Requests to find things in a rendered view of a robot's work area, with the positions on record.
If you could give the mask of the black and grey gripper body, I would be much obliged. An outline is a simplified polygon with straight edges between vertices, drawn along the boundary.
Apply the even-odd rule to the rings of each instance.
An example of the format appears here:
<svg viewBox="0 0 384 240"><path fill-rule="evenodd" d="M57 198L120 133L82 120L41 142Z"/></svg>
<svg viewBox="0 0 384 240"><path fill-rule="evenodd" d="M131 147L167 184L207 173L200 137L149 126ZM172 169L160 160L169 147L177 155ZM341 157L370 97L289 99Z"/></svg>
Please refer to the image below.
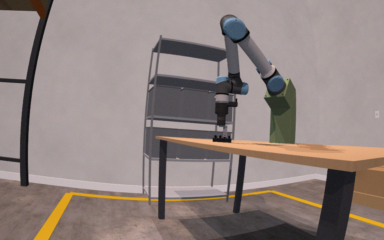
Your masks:
<svg viewBox="0 0 384 240"><path fill-rule="evenodd" d="M237 107L237 99L236 102L229 102L228 95L216 95L216 103L215 103L215 113L217 114L217 125L225 125L225 117L228 114L228 107Z"/></svg>

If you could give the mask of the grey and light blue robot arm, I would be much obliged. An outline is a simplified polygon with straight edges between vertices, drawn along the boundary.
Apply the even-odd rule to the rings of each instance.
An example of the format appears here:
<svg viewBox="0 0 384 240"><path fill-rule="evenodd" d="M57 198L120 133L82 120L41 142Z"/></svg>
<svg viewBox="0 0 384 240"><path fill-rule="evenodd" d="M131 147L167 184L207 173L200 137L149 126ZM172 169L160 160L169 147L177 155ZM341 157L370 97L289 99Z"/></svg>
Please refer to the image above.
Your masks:
<svg viewBox="0 0 384 240"><path fill-rule="evenodd" d="M220 26L225 41L228 77L217 77L216 95L229 95L229 93L246 95L248 93L248 84L242 82L240 78L237 44L256 66L257 72L266 84L268 93L278 95L283 92L286 87L285 81L250 37L250 32L245 24L236 16L229 14L221 18Z"/></svg>

